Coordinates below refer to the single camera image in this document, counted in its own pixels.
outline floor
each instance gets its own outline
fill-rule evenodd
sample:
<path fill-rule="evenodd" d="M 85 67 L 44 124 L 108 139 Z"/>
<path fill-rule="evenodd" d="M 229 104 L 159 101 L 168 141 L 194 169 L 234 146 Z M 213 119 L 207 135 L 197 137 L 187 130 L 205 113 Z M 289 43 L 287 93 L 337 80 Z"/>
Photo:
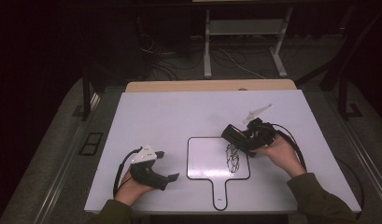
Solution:
<path fill-rule="evenodd" d="M 288 78 L 296 80 L 325 64 L 343 42 L 340 35 L 327 35 L 320 39 L 299 36 L 285 39 L 280 56 Z M 212 39 L 212 79 L 280 78 L 269 52 L 274 44 L 275 40 L 270 36 Z M 178 56 L 170 49 L 156 46 L 145 46 L 144 50 L 160 55 L 146 80 L 204 79 L 203 39 L 199 36 L 192 38 L 191 53 L 186 56 Z M 336 110 L 337 88 L 323 92 L 318 87 L 323 75 L 309 80 L 298 89 L 303 90 L 332 154 L 338 159 L 348 184 L 363 208 L 359 222 L 382 223 L 382 119 L 357 88 L 350 85 L 348 102 L 355 104 L 363 117 L 344 121 Z M 107 87 L 104 93 L 97 94 L 91 115 L 82 121 L 78 113 L 82 105 L 81 80 L 74 84 L 1 223 L 82 223 L 93 216 L 84 212 L 83 206 L 123 90 L 121 86 Z M 102 133 L 103 141 L 95 156 L 79 156 L 78 152 L 89 133 Z M 363 149 L 366 149 L 367 155 L 359 152 Z M 365 161 L 367 157 L 373 164 Z M 149 223 L 148 218 L 136 221 Z M 300 214 L 290 214 L 289 221 L 291 224 L 306 223 Z"/>

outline sleeve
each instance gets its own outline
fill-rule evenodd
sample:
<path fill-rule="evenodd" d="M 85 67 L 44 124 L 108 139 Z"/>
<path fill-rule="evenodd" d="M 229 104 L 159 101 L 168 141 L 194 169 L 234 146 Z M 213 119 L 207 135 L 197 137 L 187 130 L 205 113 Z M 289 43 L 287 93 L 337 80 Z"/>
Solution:
<path fill-rule="evenodd" d="M 87 224 L 127 224 L 132 215 L 132 208 L 115 200 L 106 201 L 100 214 L 92 218 Z"/>
<path fill-rule="evenodd" d="M 309 223 L 357 223 L 347 204 L 324 190 L 314 174 L 295 176 L 288 185 Z"/>

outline person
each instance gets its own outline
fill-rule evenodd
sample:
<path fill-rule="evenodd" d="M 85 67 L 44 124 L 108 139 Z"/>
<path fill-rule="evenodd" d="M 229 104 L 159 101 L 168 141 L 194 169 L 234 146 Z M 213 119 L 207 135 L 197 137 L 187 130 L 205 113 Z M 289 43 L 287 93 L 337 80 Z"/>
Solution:
<path fill-rule="evenodd" d="M 347 204 L 324 190 L 316 176 L 305 170 L 295 151 L 283 137 L 277 134 L 270 146 L 252 151 L 269 157 L 273 164 L 287 172 L 290 176 L 287 184 L 298 203 L 298 211 L 306 215 L 309 224 L 357 223 Z M 131 206 L 142 195 L 154 190 L 134 181 L 129 172 L 122 179 L 122 183 L 124 182 L 114 200 L 108 200 L 100 214 L 89 220 L 89 224 L 127 223 L 132 214 Z"/>

